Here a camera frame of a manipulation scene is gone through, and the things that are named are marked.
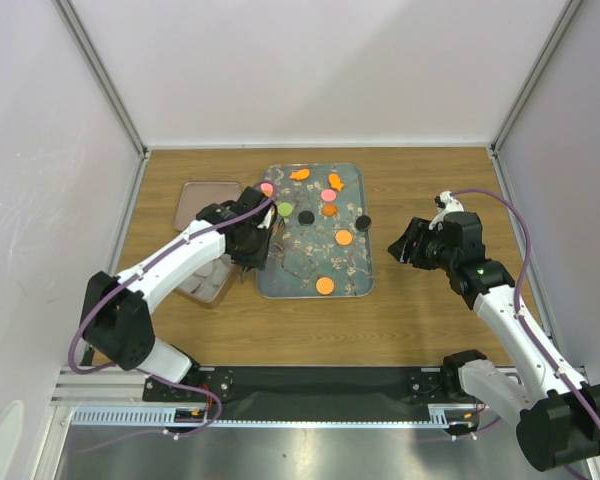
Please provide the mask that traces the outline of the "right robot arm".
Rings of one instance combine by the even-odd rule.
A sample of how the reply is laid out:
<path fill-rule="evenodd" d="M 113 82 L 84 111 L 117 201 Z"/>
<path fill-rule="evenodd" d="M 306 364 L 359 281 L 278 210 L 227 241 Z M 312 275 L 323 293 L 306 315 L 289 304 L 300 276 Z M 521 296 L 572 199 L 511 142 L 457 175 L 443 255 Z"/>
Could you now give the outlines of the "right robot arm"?
<path fill-rule="evenodd" d="M 600 456 L 600 384 L 570 366 L 523 305 L 502 263 L 486 255 L 473 212 L 415 217 L 388 248 L 398 262 L 445 272 L 451 289 L 496 334 L 521 380 L 484 354 L 467 350 L 443 360 L 442 394 L 482 400 L 515 430 L 520 450 L 538 471 Z"/>

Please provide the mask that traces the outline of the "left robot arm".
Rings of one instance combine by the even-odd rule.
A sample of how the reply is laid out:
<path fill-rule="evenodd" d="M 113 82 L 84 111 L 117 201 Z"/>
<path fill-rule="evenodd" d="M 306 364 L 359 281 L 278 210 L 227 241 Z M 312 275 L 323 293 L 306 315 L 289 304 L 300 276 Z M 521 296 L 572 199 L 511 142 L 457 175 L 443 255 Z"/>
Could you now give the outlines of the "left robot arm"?
<path fill-rule="evenodd" d="M 193 398 L 200 388 L 197 364 L 157 338 L 152 314 L 187 278 L 224 256 L 245 270 L 264 268 L 276 218 L 273 198 L 258 186 L 247 187 L 236 200 L 204 207 L 136 265 L 115 275 L 94 274 L 70 346 L 85 341 L 110 365 L 157 378 L 178 400 Z"/>

